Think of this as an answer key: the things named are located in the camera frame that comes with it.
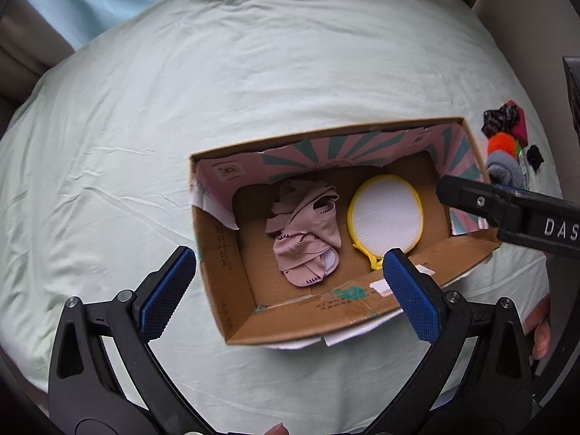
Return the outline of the person left hand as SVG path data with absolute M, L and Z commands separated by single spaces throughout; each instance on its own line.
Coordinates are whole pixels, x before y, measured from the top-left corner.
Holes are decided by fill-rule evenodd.
M 278 423 L 274 427 L 268 429 L 268 431 L 265 432 L 265 435 L 289 435 L 289 431 L 283 423 Z

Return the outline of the person right hand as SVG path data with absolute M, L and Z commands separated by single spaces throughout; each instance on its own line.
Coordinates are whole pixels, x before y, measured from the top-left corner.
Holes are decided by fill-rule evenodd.
M 541 360 L 547 356 L 551 343 L 550 326 L 551 296 L 546 295 L 526 317 L 524 331 L 533 336 L 533 359 Z

